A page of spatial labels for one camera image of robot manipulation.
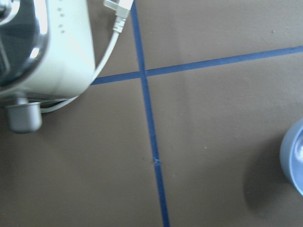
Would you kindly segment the blue bowl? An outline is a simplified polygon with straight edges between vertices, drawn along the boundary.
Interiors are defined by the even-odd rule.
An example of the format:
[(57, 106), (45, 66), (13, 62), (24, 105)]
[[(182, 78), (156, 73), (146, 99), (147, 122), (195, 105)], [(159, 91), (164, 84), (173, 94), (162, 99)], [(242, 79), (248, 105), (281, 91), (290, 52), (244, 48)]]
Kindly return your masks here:
[(279, 154), (287, 180), (303, 195), (303, 119), (292, 125), (284, 135)]

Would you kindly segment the white appliance with glass lid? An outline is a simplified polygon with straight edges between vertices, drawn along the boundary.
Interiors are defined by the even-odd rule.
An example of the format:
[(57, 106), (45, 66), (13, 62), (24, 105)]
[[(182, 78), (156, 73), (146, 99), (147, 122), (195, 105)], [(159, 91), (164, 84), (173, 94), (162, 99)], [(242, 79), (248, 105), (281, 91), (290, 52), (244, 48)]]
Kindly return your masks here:
[(95, 56), (85, 0), (0, 3), (0, 106), (15, 133), (42, 125), (42, 106), (82, 94)]

